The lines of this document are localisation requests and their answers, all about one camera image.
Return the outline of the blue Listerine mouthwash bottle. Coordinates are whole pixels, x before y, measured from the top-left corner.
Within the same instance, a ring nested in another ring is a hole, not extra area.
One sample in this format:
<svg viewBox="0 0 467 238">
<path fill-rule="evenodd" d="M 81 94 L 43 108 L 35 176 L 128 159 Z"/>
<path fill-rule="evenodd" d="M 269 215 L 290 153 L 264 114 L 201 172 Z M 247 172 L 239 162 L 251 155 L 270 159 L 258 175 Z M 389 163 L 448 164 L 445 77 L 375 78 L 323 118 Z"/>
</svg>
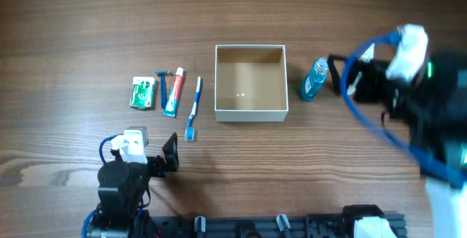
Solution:
<svg viewBox="0 0 467 238">
<path fill-rule="evenodd" d="M 328 73 L 327 58 L 317 58 L 301 86 L 301 98 L 312 101 L 322 88 Z"/>
</svg>

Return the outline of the green white soap box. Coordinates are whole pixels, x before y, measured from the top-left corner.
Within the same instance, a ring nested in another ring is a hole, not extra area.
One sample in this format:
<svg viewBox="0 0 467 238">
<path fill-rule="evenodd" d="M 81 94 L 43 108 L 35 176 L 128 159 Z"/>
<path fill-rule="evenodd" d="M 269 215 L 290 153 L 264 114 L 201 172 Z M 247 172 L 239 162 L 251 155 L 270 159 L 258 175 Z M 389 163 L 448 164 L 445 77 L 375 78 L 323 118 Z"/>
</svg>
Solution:
<svg viewBox="0 0 467 238">
<path fill-rule="evenodd" d="M 153 108 L 155 79 L 153 77 L 134 77 L 129 106 L 138 110 Z"/>
</svg>

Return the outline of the white lotion tube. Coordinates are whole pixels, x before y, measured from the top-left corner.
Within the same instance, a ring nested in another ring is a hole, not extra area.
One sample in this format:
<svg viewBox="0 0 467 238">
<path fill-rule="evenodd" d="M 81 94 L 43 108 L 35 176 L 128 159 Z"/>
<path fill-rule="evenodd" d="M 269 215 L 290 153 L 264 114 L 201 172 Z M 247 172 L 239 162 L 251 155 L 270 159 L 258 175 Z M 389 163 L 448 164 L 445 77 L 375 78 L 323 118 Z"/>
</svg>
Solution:
<svg viewBox="0 0 467 238">
<path fill-rule="evenodd" d="M 362 54 L 360 60 L 363 63 L 369 63 L 374 58 L 374 44 L 369 46 L 367 50 Z M 349 84 L 347 87 L 347 95 L 350 96 L 354 92 L 356 92 L 357 84 L 359 83 L 361 77 L 363 76 L 362 72 L 358 72 L 357 76 L 355 77 L 353 83 Z"/>
</svg>

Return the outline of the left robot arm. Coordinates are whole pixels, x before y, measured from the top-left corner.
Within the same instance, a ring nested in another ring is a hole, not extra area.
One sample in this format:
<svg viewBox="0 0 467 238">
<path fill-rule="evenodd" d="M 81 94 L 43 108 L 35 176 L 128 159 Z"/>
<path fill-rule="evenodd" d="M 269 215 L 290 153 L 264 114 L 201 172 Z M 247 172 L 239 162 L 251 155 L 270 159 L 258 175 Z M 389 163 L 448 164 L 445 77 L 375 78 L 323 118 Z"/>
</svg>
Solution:
<svg viewBox="0 0 467 238">
<path fill-rule="evenodd" d="M 164 156 L 146 156 L 147 132 L 116 134 L 99 145 L 103 165 L 98 171 L 100 202 L 84 220 L 81 237 L 163 237 L 150 217 L 143 195 L 153 177 L 166 178 L 179 169 L 177 134 L 162 147 Z"/>
</svg>

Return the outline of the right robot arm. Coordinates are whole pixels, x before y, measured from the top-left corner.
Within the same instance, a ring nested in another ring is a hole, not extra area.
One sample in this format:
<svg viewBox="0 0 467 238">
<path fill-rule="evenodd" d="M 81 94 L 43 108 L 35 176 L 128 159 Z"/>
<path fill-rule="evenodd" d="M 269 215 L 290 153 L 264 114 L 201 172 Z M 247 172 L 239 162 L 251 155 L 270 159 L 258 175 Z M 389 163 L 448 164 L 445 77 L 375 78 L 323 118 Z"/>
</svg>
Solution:
<svg viewBox="0 0 467 238">
<path fill-rule="evenodd" d="M 347 77 L 358 81 L 347 103 L 375 136 L 407 152 L 420 165 L 431 204 L 436 237 L 466 236 L 466 54 L 432 54 L 411 82 L 389 80 L 386 60 L 356 61 Z M 354 105 L 382 103 L 381 116 L 409 126 L 410 141 L 398 139 L 383 123 L 370 121 Z"/>
</svg>

